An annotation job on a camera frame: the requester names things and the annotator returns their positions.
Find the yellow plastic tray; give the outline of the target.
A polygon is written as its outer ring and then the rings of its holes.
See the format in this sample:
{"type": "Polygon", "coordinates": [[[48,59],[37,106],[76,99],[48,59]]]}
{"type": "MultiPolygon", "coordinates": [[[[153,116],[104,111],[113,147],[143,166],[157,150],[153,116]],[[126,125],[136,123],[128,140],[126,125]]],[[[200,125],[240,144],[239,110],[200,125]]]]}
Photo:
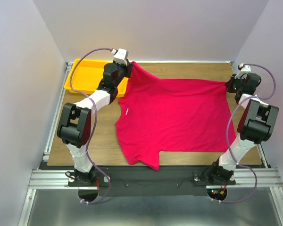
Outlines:
{"type": "MultiPolygon", "coordinates": [[[[71,93],[74,92],[70,87],[70,77],[80,59],[76,59],[73,62],[67,80],[64,84],[64,88],[71,93]]],[[[99,82],[103,78],[104,65],[111,63],[112,61],[103,60],[90,60],[84,59],[79,66],[76,68],[72,77],[72,86],[74,89],[79,90],[85,94],[91,95],[96,88],[99,86],[99,82]]],[[[126,92],[126,86],[128,83],[128,78],[123,78],[121,83],[118,85],[117,97],[123,97],[126,92]]]]}

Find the red t shirt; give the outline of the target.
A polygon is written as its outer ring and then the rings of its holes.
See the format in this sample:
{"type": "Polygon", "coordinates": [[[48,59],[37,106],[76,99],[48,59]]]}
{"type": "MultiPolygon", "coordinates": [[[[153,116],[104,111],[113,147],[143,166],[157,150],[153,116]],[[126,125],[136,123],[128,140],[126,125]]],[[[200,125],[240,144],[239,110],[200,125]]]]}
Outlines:
{"type": "Polygon", "coordinates": [[[160,79],[137,63],[119,99],[117,140],[129,164],[159,170],[159,153],[225,152],[236,134],[223,81],[160,79]]]}

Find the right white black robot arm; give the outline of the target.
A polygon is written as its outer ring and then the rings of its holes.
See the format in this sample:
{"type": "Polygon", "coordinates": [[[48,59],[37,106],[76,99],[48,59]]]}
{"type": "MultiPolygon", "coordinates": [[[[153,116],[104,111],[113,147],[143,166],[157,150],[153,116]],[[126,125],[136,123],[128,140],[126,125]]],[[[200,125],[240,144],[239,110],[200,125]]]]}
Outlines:
{"type": "Polygon", "coordinates": [[[229,126],[226,131],[228,150],[213,162],[208,171],[208,180],[218,185],[229,182],[233,172],[246,153],[267,141],[274,130],[279,108],[269,105],[254,95],[261,77],[255,73],[233,74],[225,86],[227,92],[235,94],[237,107],[242,107],[244,112],[239,121],[237,136],[229,144],[229,126]]]}

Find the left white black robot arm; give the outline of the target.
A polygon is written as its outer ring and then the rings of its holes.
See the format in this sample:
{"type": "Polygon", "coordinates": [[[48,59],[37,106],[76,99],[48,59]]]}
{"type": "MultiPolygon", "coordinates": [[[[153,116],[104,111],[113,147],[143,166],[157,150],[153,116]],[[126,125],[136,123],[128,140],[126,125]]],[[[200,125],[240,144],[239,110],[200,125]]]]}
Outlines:
{"type": "Polygon", "coordinates": [[[88,144],[94,134],[97,111],[111,104],[118,95],[118,85],[123,78],[131,77],[132,65],[128,60],[113,60],[104,65],[103,78],[99,86],[85,99],[75,104],[63,106],[58,124],[57,136],[67,146],[75,164],[73,173],[67,173],[70,182],[90,186],[96,179],[95,167],[88,158],[88,144]]]}

